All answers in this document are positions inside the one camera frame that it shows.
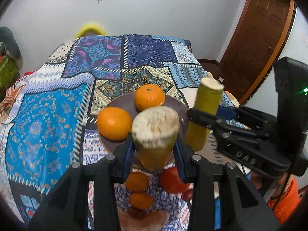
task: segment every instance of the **orange jacket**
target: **orange jacket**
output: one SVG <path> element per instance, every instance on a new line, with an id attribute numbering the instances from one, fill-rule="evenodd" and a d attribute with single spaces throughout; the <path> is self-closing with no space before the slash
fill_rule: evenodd
<path id="1" fill-rule="evenodd" d="M 292 212 L 296 209 L 299 202 L 300 199 L 297 191 L 297 182 L 295 179 L 293 179 L 288 190 L 282 195 L 280 201 L 274 209 L 274 214 L 280 224 L 284 223 L 289 218 Z M 267 202 L 267 205 L 272 209 L 275 203 L 276 199 L 270 199 Z"/>

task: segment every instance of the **mandarin orange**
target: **mandarin orange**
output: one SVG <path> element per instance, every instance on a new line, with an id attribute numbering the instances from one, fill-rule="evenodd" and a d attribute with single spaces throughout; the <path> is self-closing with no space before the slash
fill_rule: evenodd
<path id="1" fill-rule="evenodd" d="M 132 172 L 126 179 L 125 185 L 133 192 L 142 192 L 149 186 L 149 178 L 144 173 Z"/>
<path id="2" fill-rule="evenodd" d="M 131 131 L 132 119 L 129 113 L 117 107 L 106 107 L 97 116 L 98 131 L 106 139 L 124 140 Z"/>
<path id="3" fill-rule="evenodd" d="M 133 193 L 131 194 L 129 201 L 135 208 L 146 210 L 153 205 L 153 199 L 150 195 L 144 193 Z"/>
<path id="4" fill-rule="evenodd" d="M 165 100 L 163 90 L 154 84 L 143 85 L 135 92 L 135 105 L 139 111 L 161 106 L 165 103 Z"/>

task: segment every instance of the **tablecloth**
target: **tablecloth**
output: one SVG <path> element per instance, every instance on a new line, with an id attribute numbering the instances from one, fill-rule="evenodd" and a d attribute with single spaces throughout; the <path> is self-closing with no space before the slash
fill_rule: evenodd
<path id="1" fill-rule="evenodd" d="M 190 42 L 179 38 L 82 37 L 58 46 L 39 70 L 13 85 L 11 91 L 23 88 L 0 124 L 0 190 L 25 226 L 73 162 L 86 165 L 107 155 L 96 117 L 113 99 L 151 83 L 193 106 L 200 79 L 207 74 L 190 49 Z M 225 92 L 220 104 L 233 106 Z M 228 161 L 217 152 L 212 134 L 200 153 L 211 162 Z M 149 177 L 147 193 L 154 200 L 149 211 L 169 212 L 163 230 L 186 230 L 186 202 L 164 191 L 157 174 Z M 123 185 L 115 185 L 115 192 L 118 207 L 125 211 L 130 192 Z M 93 183 L 88 206 L 93 228 Z"/>

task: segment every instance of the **brown plate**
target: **brown plate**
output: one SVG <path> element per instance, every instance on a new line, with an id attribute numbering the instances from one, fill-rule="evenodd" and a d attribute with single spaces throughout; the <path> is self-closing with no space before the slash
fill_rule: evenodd
<path id="1" fill-rule="evenodd" d="M 135 116 L 139 113 L 139 110 L 136 109 L 134 105 L 134 97 L 135 97 L 135 93 L 127 93 L 125 95 L 119 96 L 118 98 L 114 99 L 111 103 L 107 105 L 107 107 L 118 107 L 118 108 L 124 109 L 127 113 L 130 114 L 131 118 L 134 119 Z M 188 119 L 186 116 L 186 112 L 188 108 L 183 103 L 179 102 L 177 99 L 171 96 L 168 96 L 168 95 L 166 95 L 166 101 L 164 105 L 173 108 L 178 113 L 179 122 L 180 122 L 179 134 L 183 138 L 186 133 L 187 127 L 188 127 Z M 100 134 L 100 132 L 99 132 L 99 135 L 100 135 L 100 140 L 103 143 L 104 147 L 110 153 L 114 152 L 116 146 L 124 143 L 124 141 L 115 142 L 115 141 L 108 140 L 104 138 Z M 167 161 L 167 165 L 172 162 L 174 162 L 174 156 L 173 156 L 173 153 L 171 152 L 171 155 L 169 156 L 168 161 Z M 134 154 L 133 165 L 135 167 L 144 169 L 141 163 L 139 162 L 139 159 L 136 153 Z"/>

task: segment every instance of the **tomato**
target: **tomato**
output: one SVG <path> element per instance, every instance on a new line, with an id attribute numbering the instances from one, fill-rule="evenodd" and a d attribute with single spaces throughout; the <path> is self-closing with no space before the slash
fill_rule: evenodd
<path id="1" fill-rule="evenodd" d="M 193 188 L 190 188 L 189 190 L 183 192 L 182 194 L 182 200 L 188 201 L 193 198 Z"/>
<path id="2" fill-rule="evenodd" d="M 183 183 L 176 167 L 171 167 L 164 170 L 160 176 L 160 182 L 163 188 L 172 194 L 179 194 L 186 191 L 190 184 Z"/>

